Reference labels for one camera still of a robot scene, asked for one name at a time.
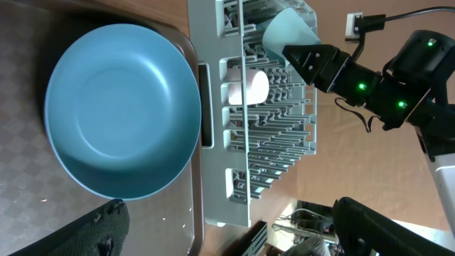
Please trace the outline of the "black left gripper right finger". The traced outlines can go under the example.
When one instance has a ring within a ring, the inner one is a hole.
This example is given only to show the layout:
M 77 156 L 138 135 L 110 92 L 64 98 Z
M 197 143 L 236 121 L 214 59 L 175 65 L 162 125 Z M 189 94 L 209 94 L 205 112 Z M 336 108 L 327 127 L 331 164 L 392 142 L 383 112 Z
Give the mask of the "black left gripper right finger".
M 333 224 L 346 255 L 454 256 L 442 247 L 349 197 L 335 201 Z

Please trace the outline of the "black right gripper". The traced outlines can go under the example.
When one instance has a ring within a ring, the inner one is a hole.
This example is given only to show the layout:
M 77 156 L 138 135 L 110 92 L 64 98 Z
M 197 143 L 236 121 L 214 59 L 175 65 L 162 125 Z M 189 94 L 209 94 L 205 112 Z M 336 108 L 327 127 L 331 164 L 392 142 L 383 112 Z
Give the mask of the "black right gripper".
M 307 85 L 371 111 L 384 130 L 404 122 L 423 128 L 432 119 L 432 61 L 426 55 L 397 55 L 377 73 L 357 63 L 346 66 L 350 54 L 332 45 L 285 46 L 282 54 Z

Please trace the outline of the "light blue plastic cup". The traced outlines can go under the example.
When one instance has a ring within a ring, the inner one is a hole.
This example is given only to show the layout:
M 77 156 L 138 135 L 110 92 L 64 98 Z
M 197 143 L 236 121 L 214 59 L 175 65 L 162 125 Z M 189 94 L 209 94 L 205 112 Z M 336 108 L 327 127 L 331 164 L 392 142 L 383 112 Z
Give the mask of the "light blue plastic cup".
M 261 23 L 265 28 L 262 45 L 270 60 L 277 60 L 282 68 L 289 65 L 284 57 L 285 46 L 318 45 L 319 37 L 311 30 L 298 13 L 287 8 L 280 11 L 273 19 Z

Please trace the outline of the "dark blue plate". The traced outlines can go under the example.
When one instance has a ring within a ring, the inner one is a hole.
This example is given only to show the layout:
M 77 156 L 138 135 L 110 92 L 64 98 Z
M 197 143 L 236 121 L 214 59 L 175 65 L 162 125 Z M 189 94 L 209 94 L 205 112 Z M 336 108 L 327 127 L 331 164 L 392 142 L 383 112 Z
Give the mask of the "dark blue plate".
M 198 83 L 181 52 L 139 25 L 77 39 L 50 77 L 45 130 L 62 167 L 105 198 L 138 200 L 169 185 L 198 143 Z

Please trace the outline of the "pink plastic cup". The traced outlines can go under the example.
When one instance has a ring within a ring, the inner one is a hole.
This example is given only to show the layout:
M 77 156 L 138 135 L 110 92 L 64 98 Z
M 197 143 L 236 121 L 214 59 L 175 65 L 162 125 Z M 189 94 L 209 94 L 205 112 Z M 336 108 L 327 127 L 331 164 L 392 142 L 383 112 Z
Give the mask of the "pink plastic cup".
M 232 82 L 228 86 L 228 102 L 231 105 L 242 104 L 242 88 L 239 82 L 239 68 L 229 68 L 227 70 L 227 80 Z M 255 105 L 263 103 L 269 94 L 269 78 L 264 71 L 246 69 L 246 88 L 247 88 L 247 104 Z

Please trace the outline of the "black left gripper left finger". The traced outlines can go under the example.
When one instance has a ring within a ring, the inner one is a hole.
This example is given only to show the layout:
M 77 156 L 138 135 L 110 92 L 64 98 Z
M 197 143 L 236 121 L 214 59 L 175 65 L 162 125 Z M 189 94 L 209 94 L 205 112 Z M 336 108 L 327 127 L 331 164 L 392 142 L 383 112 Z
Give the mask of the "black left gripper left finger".
M 116 198 L 11 256 L 119 256 L 129 223 L 127 205 Z

